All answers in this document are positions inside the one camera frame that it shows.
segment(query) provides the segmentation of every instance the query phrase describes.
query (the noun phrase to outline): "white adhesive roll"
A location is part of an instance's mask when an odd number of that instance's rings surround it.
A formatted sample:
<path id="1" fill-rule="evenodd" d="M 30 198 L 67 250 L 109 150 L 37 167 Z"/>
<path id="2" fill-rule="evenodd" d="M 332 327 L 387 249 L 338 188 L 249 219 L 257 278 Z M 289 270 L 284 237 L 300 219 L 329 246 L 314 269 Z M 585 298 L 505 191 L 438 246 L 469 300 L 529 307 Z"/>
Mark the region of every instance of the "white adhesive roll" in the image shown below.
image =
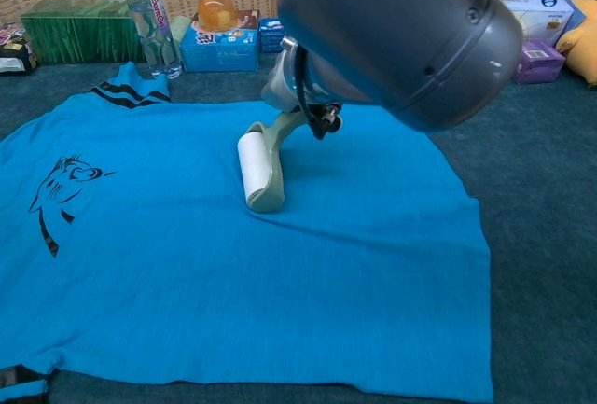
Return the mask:
<path id="1" fill-rule="evenodd" d="M 243 135 L 239 140 L 238 149 L 244 197 L 248 201 L 252 194 L 268 185 L 271 163 L 261 132 L 249 132 Z"/>

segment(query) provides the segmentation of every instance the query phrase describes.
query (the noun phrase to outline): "white box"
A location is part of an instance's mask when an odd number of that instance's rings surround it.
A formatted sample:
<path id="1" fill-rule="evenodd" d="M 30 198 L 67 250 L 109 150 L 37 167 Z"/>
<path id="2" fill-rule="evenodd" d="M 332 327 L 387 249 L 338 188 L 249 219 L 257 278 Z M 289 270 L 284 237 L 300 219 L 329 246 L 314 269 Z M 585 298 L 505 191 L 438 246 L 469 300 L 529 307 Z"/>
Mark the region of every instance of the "white box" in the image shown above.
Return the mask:
<path id="1" fill-rule="evenodd" d="M 554 46 L 566 26 L 573 9 L 566 0 L 502 0 L 516 16 L 524 38 L 538 38 Z"/>

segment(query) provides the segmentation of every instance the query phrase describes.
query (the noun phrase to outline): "purple box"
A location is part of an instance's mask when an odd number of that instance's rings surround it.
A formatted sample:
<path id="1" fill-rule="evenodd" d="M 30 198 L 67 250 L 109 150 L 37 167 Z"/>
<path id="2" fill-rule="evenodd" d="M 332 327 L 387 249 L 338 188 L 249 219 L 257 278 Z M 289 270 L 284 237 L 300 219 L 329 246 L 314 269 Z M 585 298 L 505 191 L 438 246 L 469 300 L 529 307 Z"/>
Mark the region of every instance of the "purple box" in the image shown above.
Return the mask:
<path id="1" fill-rule="evenodd" d="M 553 82 L 564 62 L 566 58 L 543 40 L 526 40 L 513 78 L 519 84 Z"/>

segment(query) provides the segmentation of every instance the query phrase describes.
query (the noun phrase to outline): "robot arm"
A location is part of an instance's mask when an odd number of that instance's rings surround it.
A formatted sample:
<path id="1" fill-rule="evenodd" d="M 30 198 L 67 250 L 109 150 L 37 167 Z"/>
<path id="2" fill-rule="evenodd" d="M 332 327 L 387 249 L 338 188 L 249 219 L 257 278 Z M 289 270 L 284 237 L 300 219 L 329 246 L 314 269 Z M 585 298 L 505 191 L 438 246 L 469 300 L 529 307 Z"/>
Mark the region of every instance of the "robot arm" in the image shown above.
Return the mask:
<path id="1" fill-rule="evenodd" d="M 292 38 L 262 95 L 284 111 L 300 104 L 312 129 L 333 123 L 343 102 L 381 104 L 417 131 L 448 129 L 491 101 L 521 53 L 520 25 L 499 0 L 278 0 L 278 7 Z"/>

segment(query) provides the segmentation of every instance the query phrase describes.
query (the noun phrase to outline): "teal carpet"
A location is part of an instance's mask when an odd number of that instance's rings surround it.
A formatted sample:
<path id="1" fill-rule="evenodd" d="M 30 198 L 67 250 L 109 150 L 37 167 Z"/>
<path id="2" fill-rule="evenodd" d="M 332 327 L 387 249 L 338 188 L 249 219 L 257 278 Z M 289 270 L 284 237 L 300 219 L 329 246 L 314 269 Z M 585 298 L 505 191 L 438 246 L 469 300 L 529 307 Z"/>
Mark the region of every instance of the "teal carpet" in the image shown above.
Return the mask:
<path id="1" fill-rule="evenodd" d="M 257 74 L 184 74 L 171 85 L 173 101 L 258 99 L 271 66 L 263 58 Z M 46 66 L 29 77 L 0 77 L 0 138 L 116 70 Z M 511 84 L 476 117 L 432 139 L 481 202 L 493 255 L 495 402 L 594 404 L 597 91 L 567 72 L 554 84 Z M 49 391 L 57 404 L 426 402 L 336 385 L 140 386 L 66 372 L 54 375 Z"/>

